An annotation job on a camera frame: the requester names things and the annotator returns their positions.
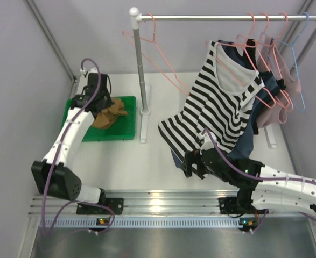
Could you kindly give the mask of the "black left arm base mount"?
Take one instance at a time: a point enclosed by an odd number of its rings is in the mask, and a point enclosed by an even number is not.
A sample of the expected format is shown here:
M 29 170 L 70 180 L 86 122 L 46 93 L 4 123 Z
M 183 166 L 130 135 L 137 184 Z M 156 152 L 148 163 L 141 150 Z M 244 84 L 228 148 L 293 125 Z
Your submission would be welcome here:
M 107 198 L 103 206 L 111 209 L 115 215 L 121 215 L 124 208 L 123 198 Z M 77 215 L 110 215 L 110 212 L 104 208 L 78 204 L 76 209 Z

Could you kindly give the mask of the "tan tank top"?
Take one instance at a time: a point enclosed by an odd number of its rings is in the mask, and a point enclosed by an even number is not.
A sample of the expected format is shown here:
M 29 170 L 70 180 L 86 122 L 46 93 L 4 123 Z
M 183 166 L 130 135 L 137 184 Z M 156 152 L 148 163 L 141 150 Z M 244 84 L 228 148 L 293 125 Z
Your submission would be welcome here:
M 112 98 L 111 107 L 98 113 L 92 126 L 99 129 L 108 129 L 119 117 L 128 115 L 125 105 L 120 98 Z

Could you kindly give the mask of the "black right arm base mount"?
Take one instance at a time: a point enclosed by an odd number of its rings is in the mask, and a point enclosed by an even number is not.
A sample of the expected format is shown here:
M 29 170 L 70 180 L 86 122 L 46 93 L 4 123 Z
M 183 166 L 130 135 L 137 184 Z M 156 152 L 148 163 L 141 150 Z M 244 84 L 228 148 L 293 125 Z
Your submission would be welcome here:
M 221 197 L 218 202 L 220 213 L 225 215 L 253 214 L 255 210 L 250 204 L 239 204 L 236 197 Z

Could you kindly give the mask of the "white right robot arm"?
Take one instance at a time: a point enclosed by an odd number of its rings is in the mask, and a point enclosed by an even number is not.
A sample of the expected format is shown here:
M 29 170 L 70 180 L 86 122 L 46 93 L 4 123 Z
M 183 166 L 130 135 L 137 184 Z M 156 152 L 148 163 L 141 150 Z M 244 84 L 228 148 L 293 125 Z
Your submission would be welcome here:
M 251 159 L 231 159 L 211 139 L 185 149 L 182 169 L 186 177 L 212 175 L 236 187 L 238 213 L 280 210 L 316 219 L 316 179 L 289 174 Z

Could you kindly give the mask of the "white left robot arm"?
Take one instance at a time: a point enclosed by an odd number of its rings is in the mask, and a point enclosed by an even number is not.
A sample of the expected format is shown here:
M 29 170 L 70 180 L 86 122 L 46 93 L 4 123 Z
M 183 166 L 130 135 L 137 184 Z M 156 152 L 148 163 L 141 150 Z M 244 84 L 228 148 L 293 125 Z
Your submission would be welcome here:
M 85 78 L 87 85 L 72 98 L 55 143 L 41 161 L 33 162 L 31 171 L 38 191 L 44 197 L 87 202 L 93 212 L 102 213 L 107 208 L 105 190 L 83 184 L 71 170 L 86 132 L 101 111 L 112 105 L 107 89 L 109 76 L 91 70 Z

